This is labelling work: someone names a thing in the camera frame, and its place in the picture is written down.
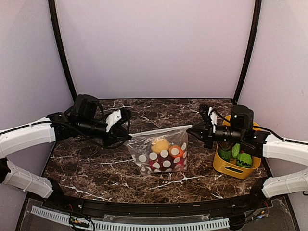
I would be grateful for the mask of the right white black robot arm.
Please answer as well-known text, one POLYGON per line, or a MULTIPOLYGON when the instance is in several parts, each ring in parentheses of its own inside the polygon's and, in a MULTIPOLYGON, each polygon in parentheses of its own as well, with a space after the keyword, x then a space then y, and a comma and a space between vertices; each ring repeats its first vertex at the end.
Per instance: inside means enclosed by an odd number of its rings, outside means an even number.
MULTIPOLYGON (((308 164, 308 144, 305 141, 290 140, 277 135, 270 129, 254 126, 254 112, 244 105, 234 105, 228 125, 218 125, 220 115, 207 105, 200 105, 199 113, 203 121, 192 126, 187 133, 200 140, 210 149, 213 142, 240 144, 242 150, 254 157, 281 159, 302 165, 308 164)), ((280 177, 258 180, 245 204, 250 209, 257 208, 264 198, 282 194, 306 192, 308 171, 302 170, 280 177)))

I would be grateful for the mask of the clear polka dot zip bag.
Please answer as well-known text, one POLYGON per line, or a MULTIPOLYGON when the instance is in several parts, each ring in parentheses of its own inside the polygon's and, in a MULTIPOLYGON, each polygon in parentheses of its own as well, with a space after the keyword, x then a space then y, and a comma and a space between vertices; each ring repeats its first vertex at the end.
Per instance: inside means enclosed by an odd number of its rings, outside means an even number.
POLYGON ((125 145, 142 175, 187 170, 188 134, 191 125, 131 134, 125 145))

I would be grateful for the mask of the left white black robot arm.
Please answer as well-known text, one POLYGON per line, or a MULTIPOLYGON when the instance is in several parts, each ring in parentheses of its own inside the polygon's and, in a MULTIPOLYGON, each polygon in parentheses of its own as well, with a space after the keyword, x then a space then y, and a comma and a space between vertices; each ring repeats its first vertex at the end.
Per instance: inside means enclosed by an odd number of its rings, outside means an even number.
POLYGON ((34 193, 58 210, 68 206, 68 199, 56 180, 43 178, 8 160, 20 150, 44 143, 53 143, 80 136, 103 149, 115 149, 131 139, 131 112, 120 108, 103 114, 99 99, 81 94, 65 112, 49 114, 32 123, 0 132, 0 182, 22 191, 34 193), (96 118, 100 111, 102 116, 96 118))

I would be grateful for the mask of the orange fake fruit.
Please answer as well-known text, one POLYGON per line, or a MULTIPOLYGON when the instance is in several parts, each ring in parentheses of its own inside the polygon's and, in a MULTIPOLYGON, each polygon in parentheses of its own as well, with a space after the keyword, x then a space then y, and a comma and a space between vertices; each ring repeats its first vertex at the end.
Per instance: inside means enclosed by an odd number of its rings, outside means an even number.
POLYGON ((169 148, 169 154, 172 158, 182 158, 184 153, 185 151, 183 151, 178 145, 172 145, 169 148))

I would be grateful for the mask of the yellow fake lemon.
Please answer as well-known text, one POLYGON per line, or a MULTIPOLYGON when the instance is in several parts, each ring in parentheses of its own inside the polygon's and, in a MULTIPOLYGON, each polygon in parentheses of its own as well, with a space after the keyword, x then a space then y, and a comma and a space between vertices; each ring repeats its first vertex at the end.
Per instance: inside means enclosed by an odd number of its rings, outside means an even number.
POLYGON ((151 150, 157 154, 163 150, 169 150, 170 143, 168 140, 159 140, 151 146, 151 150))

